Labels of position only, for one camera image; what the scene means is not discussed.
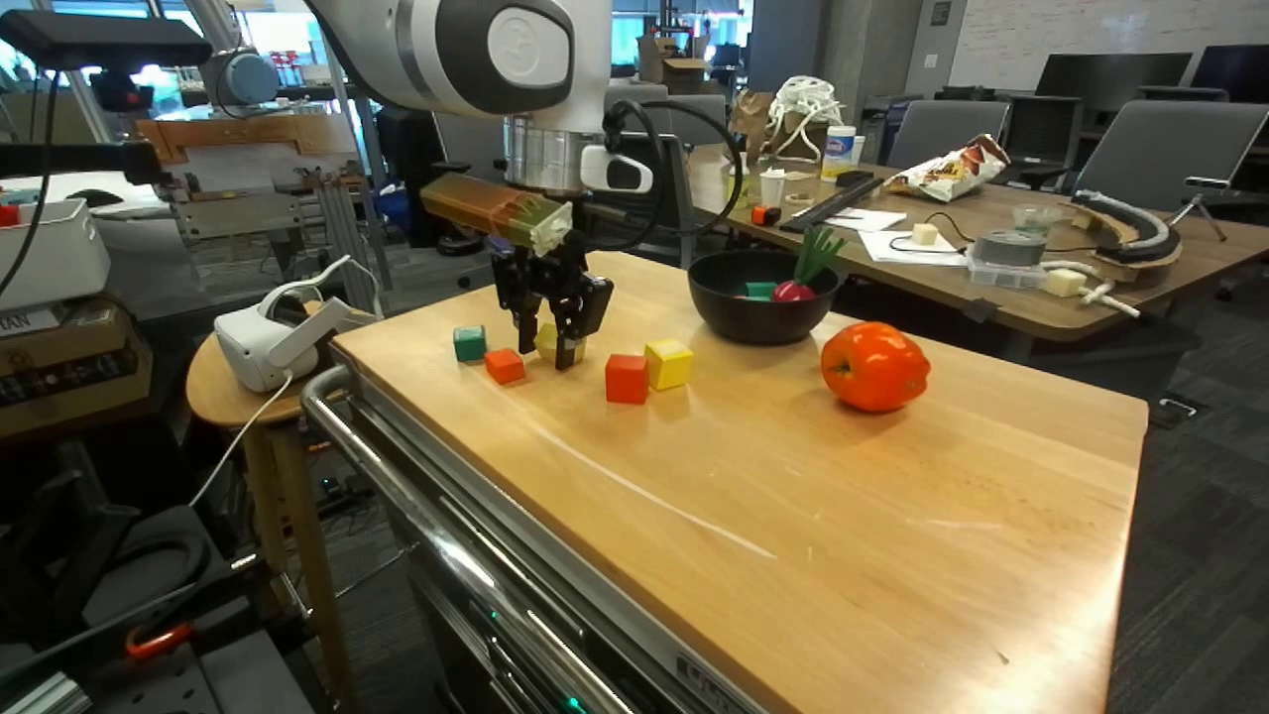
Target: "wooden tabletop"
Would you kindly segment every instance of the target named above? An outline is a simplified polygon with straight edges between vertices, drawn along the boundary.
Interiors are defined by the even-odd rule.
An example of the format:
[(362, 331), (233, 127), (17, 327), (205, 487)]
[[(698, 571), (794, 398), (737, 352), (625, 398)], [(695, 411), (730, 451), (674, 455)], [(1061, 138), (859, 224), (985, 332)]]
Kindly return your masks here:
[[(685, 273), (613, 279), (587, 362), (500, 390), (451, 331), (514, 347), (492, 290), (336, 336), (486, 479), (772, 712), (1104, 712), (1145, 405), (923, 341), (930, 390), (851, 418), (813, 341), (719, 341)], [(685, 341), (695, 376), (607, 405), (607, 352)]]
[[(192, 411), (215, 427), (240, 427), (268, 398), (254, 398), (238, 386), (223, 341), (211, 332), (185, 374)], [(277, 423), (301, 418), (301, 386), (291, 386), (259, 423)]]
[[(719, 154), (708, 154), (704, 148), (703, 154), (695, 154), (695, 162), (704, 162), (704, 171), (690, 167), (695, 200), (698, 205), (715, 205), (722, 195), (719, 185), (708, 185), (708, 183), (722, 183)], [(732, 232), (776, 243), (776, 247), (796, 247), (796, 236), (753, 228), (748, 201), (753, 201), (748, 195), (737, 201)], [(953, 205), (927, 201), (927, 200), (905, 200), (905, 195), (882, 195), (878, 201), (859, 201), (859, 205), (901, 212), (911, 224), (930, 213), (953, 213), (964, 240), (978, 240), (978, 236), (1004, 236), (1015, 224), (1018, 205), (1069, 205), (1069, 201), (1061, 195), (1043, 195), (1043, 192), (985, 185), (977, 195), (954, 200)], [(930, 218), (930, 224), (948, 240), (954, 240), (954, 232), (942, 218)], [(1208, 218), (1186, 218), (1176, 232), (1183, 232), (1176, 263), (1141, 279), (1138, 287), (1117, 287), (1114, 298), (1138, 308), (1150, 308), (1199, 282), (1223, 279), (1269, 255), (1269, 228), (1223, 224), (1225, 243), (1219, 240)], [(1069, 228), (1053, 232), (1048, 258), (1097, 267), (1089, 243)], [(842, 263), (851, 273), (901, 287), (908, 292), (921, 292), (953, 308), (994, 306), (999, 308), (994, 321), (1004, 331), (1028, 332), (1034, 341), (1089, 341), (1104, 331), (1114, 331), (1125, 321), (1125, 312), (1109, 306), (1077, 306), (1069, 298), (1061, 302), (1038, 290), (978, 287), (969, 279), (969, 271), (954, 271), (954, 267), (871, 263), (858, 240), (845, 243)]]

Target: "orange block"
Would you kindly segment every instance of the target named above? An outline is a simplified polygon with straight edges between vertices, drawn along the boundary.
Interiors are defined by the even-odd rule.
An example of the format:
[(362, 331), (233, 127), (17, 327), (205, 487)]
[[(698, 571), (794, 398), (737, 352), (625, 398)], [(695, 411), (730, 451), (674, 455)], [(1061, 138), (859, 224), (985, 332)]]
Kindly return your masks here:
[(514, 348), (492, 348), (492, 352), (484, 352), (484, 374), (486, 374), (497, 386), (522, 381), (522, 359), (521, 359)]

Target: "stool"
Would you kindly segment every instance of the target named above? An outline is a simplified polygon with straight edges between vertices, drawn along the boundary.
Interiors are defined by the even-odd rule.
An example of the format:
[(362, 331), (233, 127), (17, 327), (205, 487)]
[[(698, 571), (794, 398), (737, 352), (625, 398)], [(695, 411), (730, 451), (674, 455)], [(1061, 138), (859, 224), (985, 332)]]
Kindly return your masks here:
[[(185, 374), (192, 411), (215, 427), (238, 431), (264, 398), (238, 390), (223, 347), (205, 336)], [(313, 636), (322, 638), (326, 693), (332, 704), (353, 704), (349, 645), (336, 614), (326, 545), (316, 529), (313, 487), (307, 475), (307, 446), (295, 431), (301, 418), (301, 386), (291, 386), (240, 435), (244, 491), (254, 505), (254, 530), (260, 561), (287, 571), (287, 529), (301, 561), (301, 581), (313, 608)]]

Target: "black bowl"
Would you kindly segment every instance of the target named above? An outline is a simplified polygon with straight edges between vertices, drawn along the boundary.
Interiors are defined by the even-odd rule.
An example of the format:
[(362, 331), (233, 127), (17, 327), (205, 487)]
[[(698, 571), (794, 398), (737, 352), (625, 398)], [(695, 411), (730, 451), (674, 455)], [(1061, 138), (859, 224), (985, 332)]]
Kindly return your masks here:
[(745, 298), (748, 282), (788, 282), (794, 255), (708, 255), (690, 267), (690, 302), (722, 341), (743, 347), (794, 347), (826, 321), (842, 279), (833, 271), (813, 279), (813, 302), (763, 302)]

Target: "wall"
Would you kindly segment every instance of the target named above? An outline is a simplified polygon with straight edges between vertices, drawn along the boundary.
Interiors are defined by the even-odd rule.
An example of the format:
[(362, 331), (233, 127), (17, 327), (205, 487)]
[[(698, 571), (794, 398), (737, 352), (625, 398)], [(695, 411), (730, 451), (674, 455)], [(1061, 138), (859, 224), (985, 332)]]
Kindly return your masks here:
[(1269, 45), (1264, 0), (969, 0), (948, 85), (1030, 90), (1049, 53)]

